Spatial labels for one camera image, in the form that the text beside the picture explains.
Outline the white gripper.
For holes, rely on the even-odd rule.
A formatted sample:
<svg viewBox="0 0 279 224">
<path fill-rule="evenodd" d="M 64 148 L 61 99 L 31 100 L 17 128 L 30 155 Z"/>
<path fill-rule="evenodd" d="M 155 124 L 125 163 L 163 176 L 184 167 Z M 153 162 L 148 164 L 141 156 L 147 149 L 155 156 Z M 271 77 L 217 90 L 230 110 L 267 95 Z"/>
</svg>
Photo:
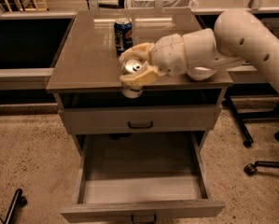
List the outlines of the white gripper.
<svg viewBox="0 0 279 224">
<path fill-rule="evenodd" d="M 124 63 L 130 58 L 153 64 L 140 74 L 119 77 L 122 83 L 131 87 L 151 84 L 165 74 L 169 77 L 183 75 L 188 67 L 184 40 L 178 34 L 164 36 L 155 45 L 148 42 L 135 45 L 120 54 L 119 62 Z"/>
</svg>

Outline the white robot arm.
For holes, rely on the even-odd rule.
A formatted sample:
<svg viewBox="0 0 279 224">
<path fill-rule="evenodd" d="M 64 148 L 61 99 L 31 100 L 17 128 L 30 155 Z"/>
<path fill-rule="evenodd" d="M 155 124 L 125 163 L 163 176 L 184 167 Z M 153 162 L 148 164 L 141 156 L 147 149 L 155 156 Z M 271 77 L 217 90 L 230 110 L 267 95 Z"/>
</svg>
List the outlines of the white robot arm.
<svg viewBox="0 0 279 224">
<path fill-rule="evenodd" d="M 127 49 L 119 57 L 121 64 L 134 60 L 142 63 L 141 69 L 120 77 L 129 87 L 183 74 L 206 80 L 218 70 L 249 62 L 279 93 L 279 39 L 253 14 L 241 9 L 221 13 L 212 29 L 167 35 L 156 43 Z"/>
</svg>

